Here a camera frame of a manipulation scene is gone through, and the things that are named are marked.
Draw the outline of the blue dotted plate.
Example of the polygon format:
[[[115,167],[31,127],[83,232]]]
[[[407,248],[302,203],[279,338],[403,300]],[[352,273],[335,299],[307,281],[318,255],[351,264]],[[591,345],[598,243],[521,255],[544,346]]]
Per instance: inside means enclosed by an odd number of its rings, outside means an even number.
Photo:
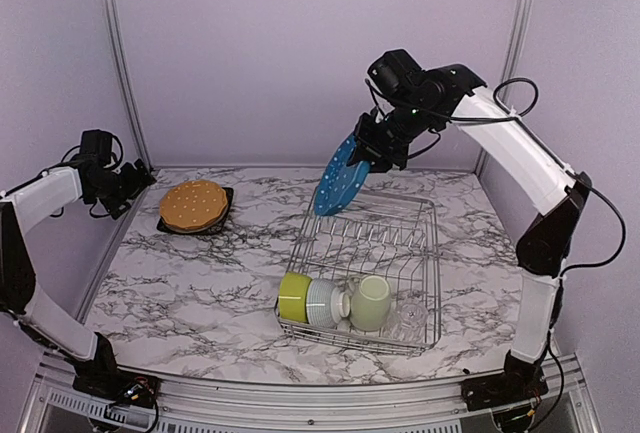
[[[335,150],[322,174],[314,197],[316,216],[333,216],[356,197],[370,172],[370,163],[359,161],[348,166],[356,150],[354,135],[349,135]]]

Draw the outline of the black floral square plate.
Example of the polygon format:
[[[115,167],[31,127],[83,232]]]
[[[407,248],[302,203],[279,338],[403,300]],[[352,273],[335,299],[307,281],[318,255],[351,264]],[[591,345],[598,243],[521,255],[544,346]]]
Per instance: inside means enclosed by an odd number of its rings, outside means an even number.
[[[227,199],[227,207],[225,208],[222,216],[207,228],[204,228],[198,231],[174,231],[164,223],[162,218],[159,218],[156,224],[156,230],[158,232],[162,232],[170,235],[183,235],[183,236],[215,236],[220,234],[223,231],[225,227],[225,223],[227,222],[227,219],[231,213],[231,209],[233,206],[233,199],[234,199],[233,188],[224,187],[223,190],[225,191],[225,195]]]

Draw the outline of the yellow dotted plate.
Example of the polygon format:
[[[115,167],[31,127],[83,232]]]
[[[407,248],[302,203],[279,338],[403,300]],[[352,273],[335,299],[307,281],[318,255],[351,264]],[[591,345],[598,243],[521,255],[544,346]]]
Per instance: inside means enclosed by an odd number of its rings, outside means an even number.
[[[159,203],[165,225],[182,232],[212,226],[229,206],[226,191],[209,180],[191,180],[171,188]]]

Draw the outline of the pale green mug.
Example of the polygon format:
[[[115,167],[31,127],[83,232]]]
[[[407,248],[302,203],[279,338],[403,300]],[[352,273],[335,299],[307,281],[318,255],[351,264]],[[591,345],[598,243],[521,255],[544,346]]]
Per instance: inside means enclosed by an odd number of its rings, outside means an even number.
[[[354,328],[364,332],[381,329],[391,308],[391,287],[380,276],[349,277],[351,293],[349,320]]]

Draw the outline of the clear glass cup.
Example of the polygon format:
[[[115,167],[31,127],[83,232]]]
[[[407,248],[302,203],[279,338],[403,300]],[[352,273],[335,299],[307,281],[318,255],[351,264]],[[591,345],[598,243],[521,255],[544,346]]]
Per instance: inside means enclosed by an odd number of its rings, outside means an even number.
[[[423,343],[428,324],[428,309],[418,300],[398,302],[390,313],[385,334],[403,343]]]

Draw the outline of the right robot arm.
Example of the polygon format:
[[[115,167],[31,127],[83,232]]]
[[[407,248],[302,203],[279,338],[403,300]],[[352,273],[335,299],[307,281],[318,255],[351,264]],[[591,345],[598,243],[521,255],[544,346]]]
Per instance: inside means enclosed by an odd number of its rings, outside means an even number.
[[[462,395],[479,406],[542,395],[541,363],[562,307],[561,270],[589,196],[590,180],[558,159],[496,91],[469,68],[424,70],[400,51],[368,69],[367,84],[393,107],[382,121],[364,114],[355,128],[354,161],[405,167],[409,144],[427,130],[454,123],[524,190],[537,215],[516,245],[522,296],[516,334],[499,374],[467,379]]]

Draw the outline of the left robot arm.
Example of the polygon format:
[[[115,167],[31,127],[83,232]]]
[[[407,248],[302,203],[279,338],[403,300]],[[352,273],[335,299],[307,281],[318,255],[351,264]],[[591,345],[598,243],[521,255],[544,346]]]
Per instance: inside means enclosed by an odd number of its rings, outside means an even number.
[[[1,311],[34,341],[61,352],[76,375],[106,398],[125,391],[108,339],[79,322],[41,286],[27,239],[56,213],[77,202],[104,207],[118,219],[154,183],[142,161],[114,169],[91,156],[41,171],[1,194]]]

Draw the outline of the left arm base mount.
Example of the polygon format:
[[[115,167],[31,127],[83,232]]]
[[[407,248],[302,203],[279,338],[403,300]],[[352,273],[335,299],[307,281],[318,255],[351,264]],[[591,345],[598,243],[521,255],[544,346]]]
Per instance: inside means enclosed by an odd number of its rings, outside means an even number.
[[[116,369],[77,372],[76,391],[108,400],[114,406],[128,405],[153,409],[157,405],[158,377]]]

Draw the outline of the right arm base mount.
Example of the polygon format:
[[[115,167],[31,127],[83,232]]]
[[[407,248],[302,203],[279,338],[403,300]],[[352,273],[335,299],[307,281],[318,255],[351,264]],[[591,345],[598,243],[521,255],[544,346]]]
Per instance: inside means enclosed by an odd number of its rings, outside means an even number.
[[[535,373],[530,381],[518,373],[501,372],[467,378],[461,383],[461,396],[469,411],[539,399],[548,392],[542,373]]]

